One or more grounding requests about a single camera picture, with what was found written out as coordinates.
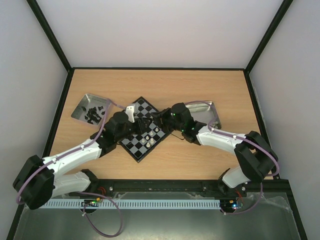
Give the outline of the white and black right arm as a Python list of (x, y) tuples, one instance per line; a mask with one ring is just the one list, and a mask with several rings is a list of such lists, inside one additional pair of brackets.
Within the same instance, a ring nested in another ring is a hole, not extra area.
[(240, 134), (214, 128), (211, 122), (195, 120), (183, 102), (153, 112), (151, 116), (162, 130), (179, 131), (191, 144), (215, 147), (236, 156), (238, 167), (227, 169), (218, 183), (218, 191), (224, 196), (229, 196), (241, 184), (261, 183), (265, 177), (280, 172), (277, 155), (256, 131)]

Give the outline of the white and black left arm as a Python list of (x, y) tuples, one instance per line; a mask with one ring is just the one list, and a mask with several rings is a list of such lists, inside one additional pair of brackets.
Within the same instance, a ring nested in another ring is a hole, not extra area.
[(29, 157), (12, 184), (17, 192), (16, 203), (26, 204), (31, 210), (38, 209), (54, 195), (62, 193), (57, 181), (65, 173), (105, 156), (123, 139), (147, 132), (151, 122), (151, 118), (134, 118), (119, 111), (83, 143), (53, 156)]

